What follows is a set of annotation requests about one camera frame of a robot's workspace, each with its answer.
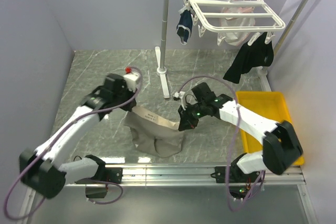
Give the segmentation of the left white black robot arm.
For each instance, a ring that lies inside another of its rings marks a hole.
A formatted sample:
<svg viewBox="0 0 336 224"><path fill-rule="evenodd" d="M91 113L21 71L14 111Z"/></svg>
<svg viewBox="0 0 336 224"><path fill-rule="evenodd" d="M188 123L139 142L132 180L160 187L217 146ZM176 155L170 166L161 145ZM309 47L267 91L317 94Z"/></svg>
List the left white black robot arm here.
<svg viewBox="0 0 336 224"><path fill-rule="evenodd" d="M131 111L136 105L142 77L130 71L121 76L108 74L104 83L86 95L71 118L45 143L19 156L20 181L47 199L57 196L66 184L81 180L106 181L105 162L87 155L65 163L83 136L115 109Z"/></svg>

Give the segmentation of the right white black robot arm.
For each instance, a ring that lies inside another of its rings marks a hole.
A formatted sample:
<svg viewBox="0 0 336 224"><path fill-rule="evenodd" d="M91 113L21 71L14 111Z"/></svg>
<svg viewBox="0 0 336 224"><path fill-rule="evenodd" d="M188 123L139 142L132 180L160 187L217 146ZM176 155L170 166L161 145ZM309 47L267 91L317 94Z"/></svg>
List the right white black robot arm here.
<svg viewBox="0 0 336 224"><path fill-rule="evenodd" d="M231 123L251 135L262 149L253 153L243 153L229 165L229 180L232 183L247 181L251 175L269 170L273 174L283 174L299 157L303 149L293 128L284 120L277 122L265 118L237 103L226 94L216 95L202 82L192 89L196 102L186 101L186 93L176 92L174 100L179 100L179 131L193 130L199 119L214 116L219 120Z"/></svg>

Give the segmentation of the grey underwear beige waistband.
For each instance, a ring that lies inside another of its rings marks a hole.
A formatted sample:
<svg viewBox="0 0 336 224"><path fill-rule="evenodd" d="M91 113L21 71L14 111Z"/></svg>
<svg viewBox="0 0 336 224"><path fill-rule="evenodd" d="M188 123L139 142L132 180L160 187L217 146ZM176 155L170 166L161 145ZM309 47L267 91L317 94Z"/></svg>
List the grey underwear beige waistband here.
<svg viewBox="0 0 336 224"><path fill-rule="evenodd" d="M182 151L184 132L179 131L179 122L135 106L126 114L124 125L130 129L133 145L142 153L168 158Z"/></svg>

